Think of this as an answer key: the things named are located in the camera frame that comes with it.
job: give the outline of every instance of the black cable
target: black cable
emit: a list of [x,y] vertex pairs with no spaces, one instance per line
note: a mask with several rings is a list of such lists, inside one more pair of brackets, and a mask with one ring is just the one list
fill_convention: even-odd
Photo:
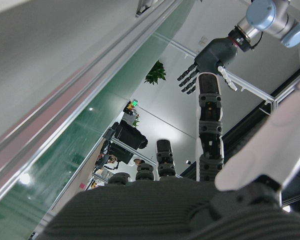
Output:
[[262,39],[263,36],[264,36],[264,32],[262,31],[259,40],[256,42],[255,45],[253,45],[253,46],[250,48],[251,50],[254,50],[255,47],[258,46],[258,44],[260,43],[260,41],[261,41],[261,39]]

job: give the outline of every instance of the aluminum frame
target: aluminum frame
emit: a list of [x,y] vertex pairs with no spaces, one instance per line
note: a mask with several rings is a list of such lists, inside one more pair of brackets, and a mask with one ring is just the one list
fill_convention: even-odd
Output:
[[0,200],[183,0],[164,0],[0,137]]

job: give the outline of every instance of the person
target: person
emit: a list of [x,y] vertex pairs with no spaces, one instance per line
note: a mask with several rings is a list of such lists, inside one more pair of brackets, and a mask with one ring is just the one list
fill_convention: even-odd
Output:
[[140,158],[135,158],[133,161],[132,159],[129,161],[128,166],[140,166],[141,164],[145,163],[144,160],[140,159]]

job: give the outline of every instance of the glass panel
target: glass panel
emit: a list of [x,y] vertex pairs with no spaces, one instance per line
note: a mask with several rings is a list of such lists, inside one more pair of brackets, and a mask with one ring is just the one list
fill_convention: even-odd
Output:
[[[193,3],[184,1],[157,31],[172,38]],[[0,239],[28,239],[167,44],[151,36],[0,201]]]

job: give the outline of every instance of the white wall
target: white wall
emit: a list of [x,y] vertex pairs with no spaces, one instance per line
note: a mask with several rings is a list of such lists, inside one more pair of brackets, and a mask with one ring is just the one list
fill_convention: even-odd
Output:
[[33,0],[0,14],[0,135],[136,21],[137,0]]

